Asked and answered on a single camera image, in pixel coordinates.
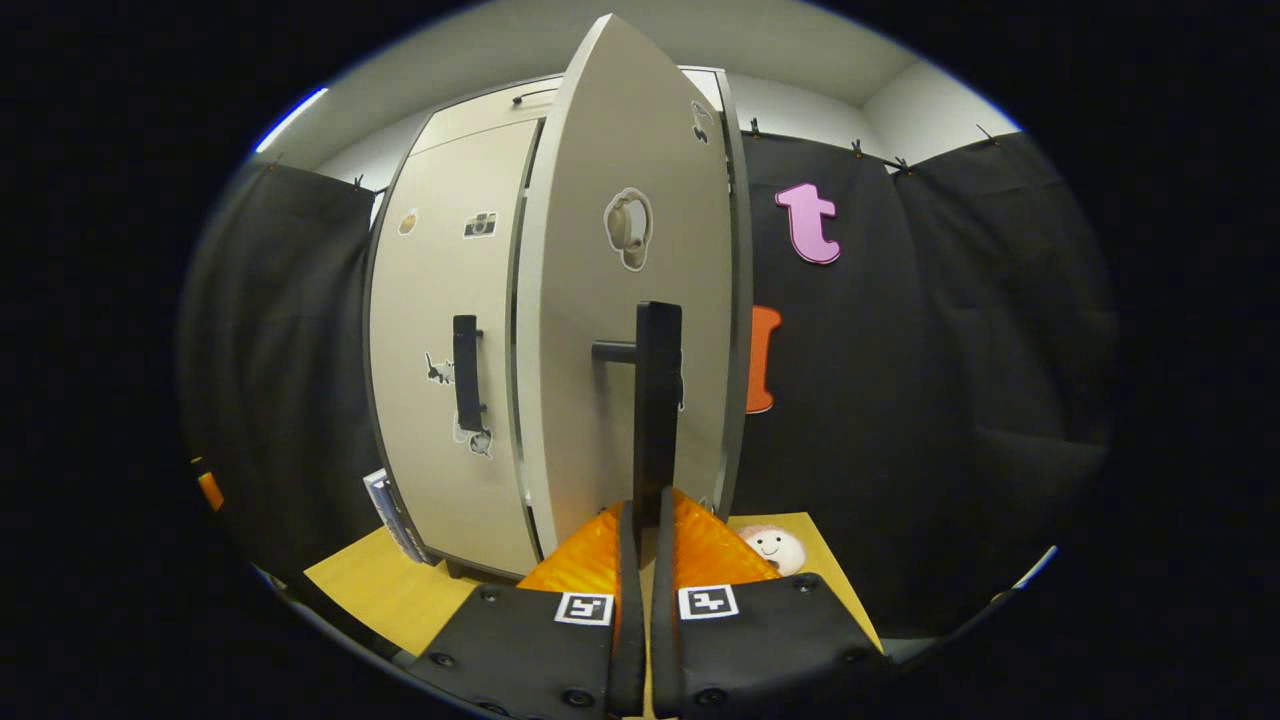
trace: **black handle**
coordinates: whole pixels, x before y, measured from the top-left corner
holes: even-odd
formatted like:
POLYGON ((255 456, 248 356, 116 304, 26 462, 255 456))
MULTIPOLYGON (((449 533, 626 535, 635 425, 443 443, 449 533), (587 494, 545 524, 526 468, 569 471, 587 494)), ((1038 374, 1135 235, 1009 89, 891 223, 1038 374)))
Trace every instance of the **black handle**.
POLYGON ((458 427, 474 433, 484 432, 480 413, 480 372, 476 341, 484 331, 476 329, 475 315, 453 316, 453 389, 458 401, 458 427))
POLYGON ((644 528, 658 527, 662 491, 676 475, 676 425, 684 388, 680 379, 680 305, 636 306, 636 341, 596 341, 596 360, 636 366, 632 466, 632 530, 636 546, 644 528))
POLYGON ((511 99, 511 104, 512 105, 520 105, 521 102, 525 101, 525 97, 529 97, 530 95, 538 95, 539 92, 554 92, 557 90, 559 90, 559 88, 558 87, 548 87, 545 90, 534 90, 531 92, 526 92, 524 95, 517 95, 517 96, 512 97, 511 99))

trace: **white cabinet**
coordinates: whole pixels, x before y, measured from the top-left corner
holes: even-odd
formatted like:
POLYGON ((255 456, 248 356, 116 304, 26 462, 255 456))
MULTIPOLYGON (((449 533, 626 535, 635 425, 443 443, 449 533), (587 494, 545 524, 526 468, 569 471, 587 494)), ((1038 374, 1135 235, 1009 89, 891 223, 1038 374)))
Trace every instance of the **white cabinet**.
POLYGON ((650 300, 684 315, 675 484, 716 502, 750 319, 703 76, 607 15, 563 77, 442 110, 410 151, 372 256, 369 366, 387 469, 433 551, 524 575, 631 497, 634 368, 591 343, 634 340, 650 300), (456 316, 484 333, 474 365, 456 316), (463 391, 480 433, 458 427, 463 391))

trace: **orange letter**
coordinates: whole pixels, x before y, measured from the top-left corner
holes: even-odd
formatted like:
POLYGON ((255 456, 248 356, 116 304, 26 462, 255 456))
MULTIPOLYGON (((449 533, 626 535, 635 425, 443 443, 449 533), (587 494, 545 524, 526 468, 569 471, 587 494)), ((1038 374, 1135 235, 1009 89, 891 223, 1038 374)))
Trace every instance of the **orange letter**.
POLYGON ((754 415, 773 407, 773 396, 764 389, 764 373, 769 365, 769 337, 782 324, 782 315, 773 307, 751 306, 751 366, 746 380, 746 413, 754 415))

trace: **yellow table surface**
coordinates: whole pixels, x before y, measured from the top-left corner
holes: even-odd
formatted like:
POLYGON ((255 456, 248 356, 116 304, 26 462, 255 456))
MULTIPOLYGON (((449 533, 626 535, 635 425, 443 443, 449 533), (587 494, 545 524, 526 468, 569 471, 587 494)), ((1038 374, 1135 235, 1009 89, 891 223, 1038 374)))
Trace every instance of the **yellow table surface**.
MULTIPOLYGON (((806 512, 781 515, 736 515, 728 527, 740 530, 748 525, 777 525, 800 538, 805 548, 801 573, 817 573, 858 620, 876 647, 884 651, 879 637, 863 609, 858 593, 840 569, 831 548, 806 512)), ((645 606, 645 647, 648 650, 649 614, 653 591, 653 536, 648 530, 641 548, 640 588, 645 606)), ((471 591, 492 578, 477 578, 471 573, 449 578, 444 562, 435 568, 413 562, 399 550, 385 528, 356 541, 335 555, 321 560, 306 571, 321 591, 378 634, 413 655, 421 655, 436 633, 444 628, 453 612, 471 594, 471 591)), ((654 719, 650 703, 652 673, 645 673, 645 715, 654 719)))

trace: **plush ball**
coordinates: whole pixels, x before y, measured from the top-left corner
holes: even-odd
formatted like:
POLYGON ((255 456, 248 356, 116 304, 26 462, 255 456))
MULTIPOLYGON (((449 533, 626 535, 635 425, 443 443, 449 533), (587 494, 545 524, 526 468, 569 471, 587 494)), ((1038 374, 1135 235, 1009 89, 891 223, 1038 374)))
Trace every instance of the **plush ball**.
POLYGON ((777 525, 749 525, 739 537, 751 546, 782 577, 795 575, 804 568, 804 544, 800 538, 777 525))

